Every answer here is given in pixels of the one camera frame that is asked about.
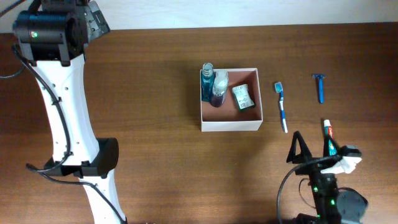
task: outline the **green light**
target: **green light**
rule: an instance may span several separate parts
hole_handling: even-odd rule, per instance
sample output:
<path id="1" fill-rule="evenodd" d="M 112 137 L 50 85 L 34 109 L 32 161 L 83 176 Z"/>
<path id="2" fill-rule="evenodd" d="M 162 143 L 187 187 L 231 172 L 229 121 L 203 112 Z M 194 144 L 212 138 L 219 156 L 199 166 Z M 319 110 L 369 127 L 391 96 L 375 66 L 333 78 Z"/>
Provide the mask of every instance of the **green light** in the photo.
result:
<path id="1" fill-rule="evenodd" d="M 30 32 L 30 35 L 31 35 L 33 38 L 36 38 L 36 37 L 38 36 L 38 34 L 37 34 L 36 32 L 34 32 L 34 31 Z"/>

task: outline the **toiletry item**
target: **toiletry item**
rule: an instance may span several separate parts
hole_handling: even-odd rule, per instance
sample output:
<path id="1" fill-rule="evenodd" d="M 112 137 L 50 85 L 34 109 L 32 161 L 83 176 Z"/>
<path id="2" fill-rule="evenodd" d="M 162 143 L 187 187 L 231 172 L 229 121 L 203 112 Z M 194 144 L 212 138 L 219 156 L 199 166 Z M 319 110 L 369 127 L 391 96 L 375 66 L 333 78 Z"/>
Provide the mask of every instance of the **toiletry item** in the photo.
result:
<path id="1" fill-rule="evenodd" d="M 323 103 L 323 80 L 322 78 L 325 78 L 326 75 L 324 74 L 313 74 L 312 78 L 317 78 L 318 79 L 318 99 L 319 103 Z"/>
<path id="2" fill-rule="evenodd" d="M 285 110 L 284 110 L 284 89 L 282 87 L 281 82 L 275 83 L 275 91 L 277 93 L 280 93 L 280 99 L 279 99 L 279 107 L 280 107 L 280 118 L 282 119 L 282 126 L 287 133 L 287 125 L 286 125 L 286 117 L 285 117 Z"/>
<path id="3" fill-rule="evenodd" d="M 232 88 L 232 92 L 235 96 L 235 100 L 238 104 L 238 108 L 240 111 L 256 106 L 254 102 L 250 99 L 248 84 L 236 86 Z"/>
<path id="4" fill-rule="evenodd" d="M 226 70 L 217 71 L 211 92 L 210 103 L 212 106 L 220 107 L 224 103 L 226 91 L 228 89 L 228 81 L 228 72 Z"/>
<path id="5" fill-rule="evenodd" d="M 323 121 L 323 127 L 325 128 L 325 134 L 330 135 L 331 138 L 333 138 L 333 130 L 331 129 L 331 124 L 329 120 L 324 120 Z M 331 143 L 331 141 L 329 140 L 329 156 L 333 156 L 335 154 L 337 154 L 337 150 L 336 148 L 333 146 L 333 144 Z"/>
<path id="6" fill-rule="evenodd" d="M 211 63 L 205 63 L 203 65 L 200 75 L 200 82 L 201 82 L 201 100 L 209 102 L 214 82 L 213 65 Z"/>

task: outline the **white wall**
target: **white wall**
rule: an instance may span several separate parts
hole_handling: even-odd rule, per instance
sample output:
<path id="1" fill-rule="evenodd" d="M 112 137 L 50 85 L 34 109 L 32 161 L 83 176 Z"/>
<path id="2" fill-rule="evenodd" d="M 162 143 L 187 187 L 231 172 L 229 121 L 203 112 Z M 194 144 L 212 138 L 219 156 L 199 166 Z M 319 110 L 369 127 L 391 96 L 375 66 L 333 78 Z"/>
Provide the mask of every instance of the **white wall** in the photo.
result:
<path id="1" fill-rule="evenodd" d="M 11 32 L 12 22 L 17 13 L 27 9 L 30 2 L 25 2 L 2 17 L 0 32 Z M 97 0 L 96 2 L 111 29 L 398 21 L 397 0 Z"/>

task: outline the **open cardboard box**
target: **open cardboard box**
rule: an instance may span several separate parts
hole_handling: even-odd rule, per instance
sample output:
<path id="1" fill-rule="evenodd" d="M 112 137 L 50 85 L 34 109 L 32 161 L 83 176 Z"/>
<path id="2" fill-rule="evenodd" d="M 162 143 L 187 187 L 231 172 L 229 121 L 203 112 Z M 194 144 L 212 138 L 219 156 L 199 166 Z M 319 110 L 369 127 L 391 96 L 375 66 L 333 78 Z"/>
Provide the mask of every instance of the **open cardboard box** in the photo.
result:
<path id="1" fill-rule="evenodd" d="M 228 72 L 229 77 L 225 102 L 219 108 L 215 108 L 209 102 L 200 101 L 201 131 L 257 131 L 262 123 L 261 94 L 257 69 L 232 68 L 224 70 Z M 256 107 L 239 111 L 232 88 L 243 84 L 248 84 L 250 98 L 256 104 Z"/>

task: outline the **toothbrush handle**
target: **toothbrush handle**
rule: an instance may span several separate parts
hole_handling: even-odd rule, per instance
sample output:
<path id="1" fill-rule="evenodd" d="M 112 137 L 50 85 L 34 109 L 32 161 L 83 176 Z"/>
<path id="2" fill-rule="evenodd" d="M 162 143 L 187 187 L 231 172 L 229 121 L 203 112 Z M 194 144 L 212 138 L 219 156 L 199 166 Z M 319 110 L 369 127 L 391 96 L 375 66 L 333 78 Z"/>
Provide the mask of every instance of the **toothbrush handle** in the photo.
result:
<path id="1" fill-rule="evenodd" d="M 280 117 L 282 118 L 282 126 L 284 129 L 284 132 L 287 133 L 287 125 L 286 125 L 286 117 L 285 117 L 285 110 L 284 110 L 284 102 L 283 100 L 279 101 L 279 106 L 280 106 Z"/>
<path id="2" fill-rule="evenodd" d="M 322 78 L 319 79 L 319 103 L 323 103 L 323 80 Z"/>

